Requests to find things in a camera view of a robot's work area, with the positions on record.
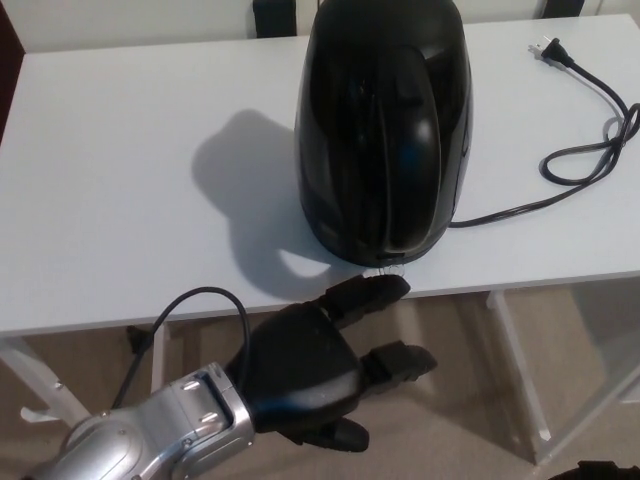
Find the robotic hand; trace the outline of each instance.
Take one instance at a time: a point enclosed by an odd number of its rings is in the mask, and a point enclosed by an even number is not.
[[[401,277],[359,276],[286,307],[252,332],[241,393],[239,353],[226,372],[208,365],[138,406],[82,422],[56,459],[23,480],[194,479],[251,446],[255,433],[272,431],[299,445],[363,452],[368,432],[344,415],[437,364],[402,342],[359,359],[338,330],[409,290]]]

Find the white table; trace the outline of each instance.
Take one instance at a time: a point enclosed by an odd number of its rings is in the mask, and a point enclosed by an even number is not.
[[[459,220],[557,193],[539,176],[540,159],[599,141],[612,117],[594,91],[534,61],[528,46],[543,35],[560,37],[629,103],[640,99],[640,31],[628,16],[466,33],[476,114]],[[0,147],[0,358],[52,414],[73,423],[86,410],[21,336],[148,323],[178,294],[208,284],[250,311],[274,310],[360,271],[323,250],[298,204],[292,128],[307,41],[25,57]],[[561,206],[447,232],[406,266],[411,295],[492,290],[508,327],[505,289],[639,275],[638,157],[640,140],[611,177]],[[578,175],[596,158],[558,171]],[[202,297],[172,318],[232,311]],[[527,393],[548,439],[535,389]],[[557,441],[564,437],[539,458]]]

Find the beige carpet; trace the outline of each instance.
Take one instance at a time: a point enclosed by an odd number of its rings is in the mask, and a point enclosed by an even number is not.
[[[547,479],[584,459],[640,463],[640,407],[633,405],[610,408],[550,465],[530,463],[519,389],[484,300],[460,295],[405,301],[345,332],[361,354],[401,338],[424,345],[440,363],[417,384],[368,399],[352,414],[371,432],[365,454],[297,447],[272,434],[206,478]],[[595,391],[603,368],[567,290],[514,292],[509,304],[553,432]],[[229,319],[172,330],[171,378],[228,359],[240,342]],[[109,406],[131,360],[121,328],[34,337],[30,343],[91,412]],[[147,361],[130,399],[148,391],[149,372]],[[14,480],[53,455],[66,428],[20,420],[22,406],[42,405],[4,365],[0,385],[0,480]]]

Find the power cord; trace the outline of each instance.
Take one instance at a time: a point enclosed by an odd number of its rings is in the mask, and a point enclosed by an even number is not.
[[[609,87],[602,80],[596,78],[591,73],[587,72],[584,68],[579,66],[573,58],[569,56],[567,51],[564,49],[562,45],[560,45],[560,40],[554,38],[553,40],[545,37],[547,41],[547,45],[543,48],[540,45],[537,45],[540,56],[552,62],[557,62],[564,65],[566,68],[573,70],[582,78],[592,83],[600,90],[605,92],[611,99],[615,102],[618,108],[622,112],[622,127],[614,138],[607,139],[605,142],[595,143],[592,145],[583,145],[579,147],[566,148],[564,150],[558,150],[557,152],[552,153],[548,157],[546,157],[540,163],[540,174],[551,183],[555,183],[556,185],[563,185],[567,187],[573,187],[570,190],[567,190],[564,193],[556,195],[551,198],[547,198],[545,200],[541,200],[539,202],[529,203],[527,205],[522,205],[520,207],[510,208],[508,210],[503,210],[501,212],[493,213],[491,215],[486,215],[484,217],[476,218],[474,220],[467,220],[464,222],[453,222],[450,226],[451,228],[467,228],[467,227],[476,227],[479,225],[486,225],[489,223],[499,222],[501,220],[506,220],[508,218],[513,218],[518,215],[524,215],[525,213],[535,212],[537,210],[542,210],[543,208],[550,207],[551,205],[555,205],[558,202],[561,202],[565,198],[569,198],[572,195],[575,195],[578,192],[594,185],[599,182],[606,176],[608,176],[618,164],[618,160],[620,159],[620,155],[622,154],[622,150],[626,143],[636,136],[638,131],[640,130],[640,103],[636,103],[628,108],[624,101],[620,98],[620,96],[613,91],[611,87]],[[593,171],[584,178],[578,179],[570,179],[563,178],[549,170],[549,164],[560,157],[564,157],[567,155],[577,155],[581,153],[590,153],[597,152],[600,150],[604,150],[604,154],[602,158],[597,163]]]
[[[250,345],[251,327],[249,325],[249,317],[247,316],[247,311],[245,310],[244,305],[242,305],[242,302],[238,300],[238,298],[235,295],[233,295],[231,292],[228,292],[227,290],[223,288],[218,288],[218,287],[200,287],[194,290],[190,290],[186,293],[183,293],[178,298],[176,298],[173,302],[169,304],[169,306],[167,306],[167,308],[164,309],[164,311],[160,314],[158,319],[154,322],[153,326],[151,327],[151,331],[149,332],[149,335],[145,337],[144,342],[142,343],[142,345],[140,345],[140,348],[138,349],[138,352],[136,353],[136,356],[133,359],[131,366],[129,367],[129,371],[127,372],[127,375],[122,381],[122,385],[120,386],[118,395],[116,395],[116,399],[113,401],[113,405],[111,406],[112,410],[121,407],[122,401],[124,400],[124,397],[127,394],[129,387],[131,386],[133,377],[135,376],[136,372],[138,371],[138,368],[140,367],[142,358],[144,357],[144,354],[147,352],[147,350],[149,350],[149,347],[151,347],[151,345],[153,344],[153,337],[155,336],[155,333],[160,328],[160,325],[164,323],[164,321],[167,319],[169,314],[178,305],[180,305],[186,299],[191,298],[195,295],[199,295],[201,293],[215,293],[218,295],[222,295],[223,297],[226,297],[229,300],[231,300],[233,304],[236,306],[236,308],[238,309],[238,314],[240,315],[240,320],[242,321],[242,333],[244,336],[244,343],[242,345],[242,364],[240,366],[240,374],[238,375],[238,381],[236,382],[236,385],[238,387],[238,390],[242,392],[247,379],[247,372],[249,369],[249,353],[251,351],[251,345]]]

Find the table leg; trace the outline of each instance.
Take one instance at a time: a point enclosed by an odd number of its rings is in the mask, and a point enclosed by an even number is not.
[[[620,401],[625,404],[640,403],[640,378],[620,395]]]
[[[640,379],[640,359],[630,358],[607,377],[605,383],[582,406],[557,434],[536,453],[539,464],[548,463],[573,441],[602,411],[616,401],[634,382]]]
[[[529,416],[529,422],[534,428],[539,439],[546,442],[551,438],[549,426],[542,410],[542,404],[538,397],[538,392],[533,383],[533,377],[529,371],[526,356],[520,340],[518,338],[518,332],[516,331],[513,323],[513,317],[509,311],[507,301],[504,297],[504,291],[495,291],[489,294],[487,300],[487,306],[495,312],[496,317],[502,325],[505,337],[507,339],[509,350],[515,366],[522,382],[522,388],[524,392],[524,400],[527,407],[527,414]]]
[[[75,426],[89,412],[22,338],[0,338],[2,360],[50,408],[51,415]]]

